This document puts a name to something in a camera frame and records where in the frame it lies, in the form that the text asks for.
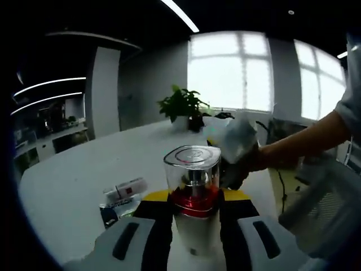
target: human hand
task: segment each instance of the human hand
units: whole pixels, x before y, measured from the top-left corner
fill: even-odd
[[[238,190],[249,172],[261,171],[267,168],[266,149],[254,145],[252,150],[236,164],[229,165],[225,171],[222,187]]]

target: window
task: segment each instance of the window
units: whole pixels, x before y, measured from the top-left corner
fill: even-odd
[[[335,108],[345,92],[344,70],[324,51],[300,41],[294,44],[301,70],[301,116],[319,120]]]
[[[262,33],[191,37],[188,88],[213,108],[271,110],[271,58]]]

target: white sleeve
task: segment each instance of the white sleeve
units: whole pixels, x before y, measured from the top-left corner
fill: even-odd
[[[352,135],[361,139],[361,44],[347,37],[347,66],[349,75],[346,91],[337,103],[335,111],[340,114]]]

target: black cable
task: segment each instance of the black cable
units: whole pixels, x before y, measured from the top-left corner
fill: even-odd
[[[262,122],[256,120],[256,123],[261,126],[262,128],[264,128],[264,130],[267,131],[267,135],[269,136],[270,135],[270,130],[269,128],[267,128],[265,126],[265,124],[263,124]],[[284,182],[283,182],[283,179],[282,179],[282,176],[281,176],[281,172],[276,168],[277,172],[278,172],[278,177],[280,178],[280,181],[281,181],[281,184],[282,184],[282,213],[284,212],[284,204],[285,204],[285,201],[287,199],[287,195],[286,195],[286,189],[285,189],[285,186],[284,186]]]
[[[278,176],[279,176],[280,181],[282,183],[282,190],[283,190],[283,192],[282,192],[282,213],[283,213],[284,212],[284,203],[285,203],[285,201],[287,199],[287,195],[286,195],[286,191],[285,191],[286,189],[285,189],[285,186],[284,186],[284,182],[283,182],[281,173],[280,173],[280,171],[278,169],[276,169],[276,170],[278,172]]]

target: white pot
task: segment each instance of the white pot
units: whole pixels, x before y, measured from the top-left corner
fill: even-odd
[[[172,123],[173,131],[175,132],[185,132],[188,130],[188,117],[187,116],[178,116],[175,121]]]

